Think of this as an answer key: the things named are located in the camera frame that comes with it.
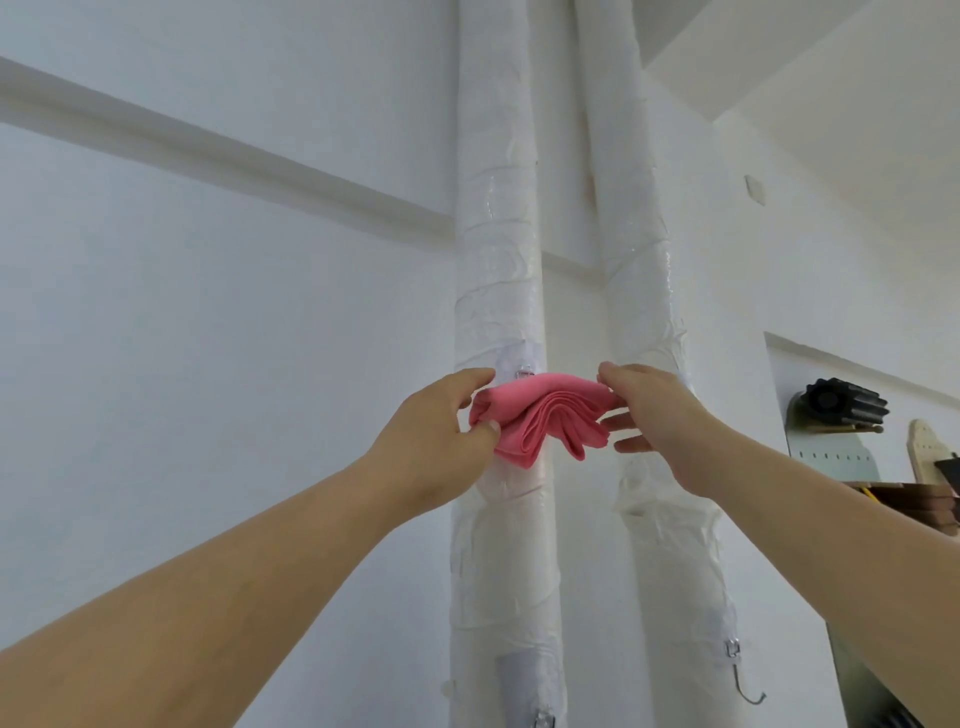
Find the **insulated pipe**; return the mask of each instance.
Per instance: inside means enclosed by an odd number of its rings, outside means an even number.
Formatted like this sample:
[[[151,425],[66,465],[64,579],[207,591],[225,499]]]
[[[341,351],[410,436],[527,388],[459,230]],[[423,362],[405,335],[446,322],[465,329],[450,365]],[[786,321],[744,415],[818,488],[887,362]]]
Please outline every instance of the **insulated pipe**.
[[[686,270],[660,211],[632,3],[576,0],[576,11],[614,355],[689,386]],[[617,508],[634,549],[658,726],[743,725],[719,509],[687,494],[655,454],[625,461]]]
[[[457,368],[545,371],[526,0],[460,3]],[[452,728],[565,728],[549,452],[497,460],[453,506]]]

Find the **forearm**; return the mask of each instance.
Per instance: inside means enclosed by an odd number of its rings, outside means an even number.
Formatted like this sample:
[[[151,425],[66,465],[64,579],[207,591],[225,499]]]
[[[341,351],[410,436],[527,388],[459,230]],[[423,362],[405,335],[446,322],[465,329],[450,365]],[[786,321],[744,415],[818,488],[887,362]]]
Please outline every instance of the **forearm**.
[[[233,725],[397,520],[363,464],[0,652],[0,723]]]
[[[693,490],[723,508],[925,725],[953,725],[960,636],[948,626],[960,547],[724,425],[710,425],[693,450],[681,465]]]

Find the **pipe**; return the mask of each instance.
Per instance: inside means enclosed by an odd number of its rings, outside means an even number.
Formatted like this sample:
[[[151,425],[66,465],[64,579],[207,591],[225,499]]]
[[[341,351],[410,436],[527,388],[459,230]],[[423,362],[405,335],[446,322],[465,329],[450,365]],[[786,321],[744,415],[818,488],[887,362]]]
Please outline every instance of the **pipe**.
[[[460,4],[457,368],[546,370],[525,0]],[[452,728],[565,728],[549,449],[497,460],[453,506]]]
[[[614,355],[689,386],[684,270],[660,211],[632,3],[576,0],[576,11]],[[720,510],[686,493],[656,454],[625,461],[616,507],[634,550],[658,725],[743,725]]]

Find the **folded towel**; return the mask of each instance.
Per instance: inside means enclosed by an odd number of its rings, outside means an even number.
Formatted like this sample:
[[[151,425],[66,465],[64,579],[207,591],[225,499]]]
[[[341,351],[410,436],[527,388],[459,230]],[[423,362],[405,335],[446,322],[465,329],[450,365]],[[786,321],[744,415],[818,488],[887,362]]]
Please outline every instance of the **folded towel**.
[[[561,440],[577,460],[584,445],[604,448],[610,433],[597,420],[623,402],[603,384],[571,375],[535,375],[477,393],[470,426],[500,423],[496,453],[521,468],[531,468],[547,435]]]

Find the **adhesive hook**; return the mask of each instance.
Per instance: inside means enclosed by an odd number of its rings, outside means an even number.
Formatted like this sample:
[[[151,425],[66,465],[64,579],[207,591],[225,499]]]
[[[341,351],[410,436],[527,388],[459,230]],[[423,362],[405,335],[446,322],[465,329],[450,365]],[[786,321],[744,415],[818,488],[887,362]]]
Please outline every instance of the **adhesive hook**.
[[[740,640],[726,640],[724,642],[724,647],[727,650],[727,657],[733,663],[733,683],[736,685],[736,691],[740,693],[740,697],[746,700],[751,705],[760,705],[764,700],[767,699],[767,693],[762,692],[760,698],[757,700],[751,700],[743,692],[743,688],[740,687]]]
[[[537,711],[532,728],[556,728],[557,719],[544,711]]]

